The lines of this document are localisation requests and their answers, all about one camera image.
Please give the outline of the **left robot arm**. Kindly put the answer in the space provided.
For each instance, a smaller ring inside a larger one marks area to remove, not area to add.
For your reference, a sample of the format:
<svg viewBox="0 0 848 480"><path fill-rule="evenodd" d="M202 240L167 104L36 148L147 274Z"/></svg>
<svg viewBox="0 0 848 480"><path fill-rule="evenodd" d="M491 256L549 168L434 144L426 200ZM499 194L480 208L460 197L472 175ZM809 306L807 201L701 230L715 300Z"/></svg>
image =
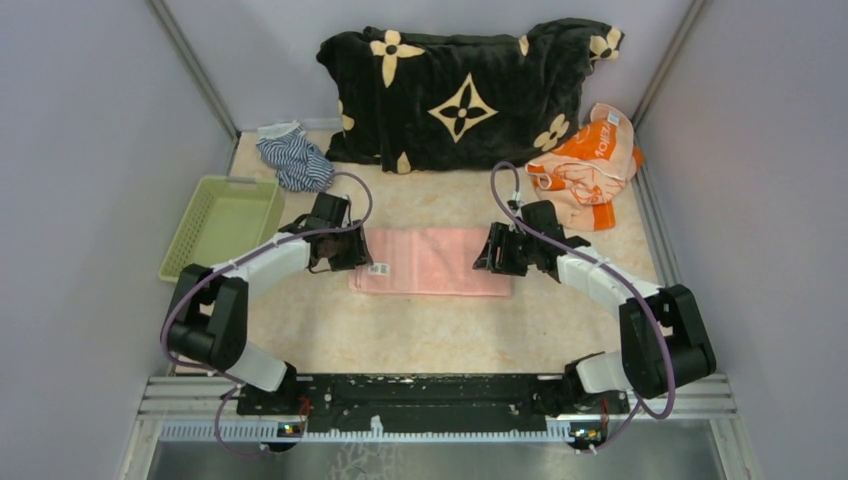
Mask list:
<svg viewBox="0 0 848 480"><path fill-rule="evenodd" d="M260 392L277 414L292 411L302 397L297 370L248 339L251 302L282 279L320 263L330 271L368 265L364 222L351 217L346 197L320 193L312 209L266 242L217 266L197 263L178 276L160 334L166 354Z"/></svg>

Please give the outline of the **pink towel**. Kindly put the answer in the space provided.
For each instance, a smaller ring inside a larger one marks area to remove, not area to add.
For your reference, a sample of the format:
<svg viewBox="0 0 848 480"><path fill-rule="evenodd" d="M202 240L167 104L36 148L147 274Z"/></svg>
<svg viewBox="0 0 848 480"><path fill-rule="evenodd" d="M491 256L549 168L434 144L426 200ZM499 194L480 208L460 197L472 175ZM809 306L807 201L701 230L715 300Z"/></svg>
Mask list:
<svg viewBox="0 0 848 480"><path fill-rule="evenodd" d="M368 228L372 263L348 277L351 291L369 295L504 297L509 277L475 270L488 230L473 228Z"/></svg>

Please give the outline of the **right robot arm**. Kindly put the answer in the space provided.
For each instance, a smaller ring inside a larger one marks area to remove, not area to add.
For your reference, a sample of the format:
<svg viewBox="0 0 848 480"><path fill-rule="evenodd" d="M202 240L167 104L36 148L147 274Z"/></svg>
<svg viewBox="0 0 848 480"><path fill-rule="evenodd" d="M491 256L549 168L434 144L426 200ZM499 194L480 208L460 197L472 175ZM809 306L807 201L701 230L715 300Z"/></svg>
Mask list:
<svg viewBox="0 0 848 480"><path fill-rule="evenodd" d="M476 270L523 277L530 268L583 293L613 316L619 327L616 351L568 364L563 398L576 412L590 411L611 391L631 391L641 402L665 396L653 418L671 414L676 390L713 374L716 358L694 293L641 280L602 256L580 236L566 235L549 201L503 202L508 222L494 222Z"/></svg>

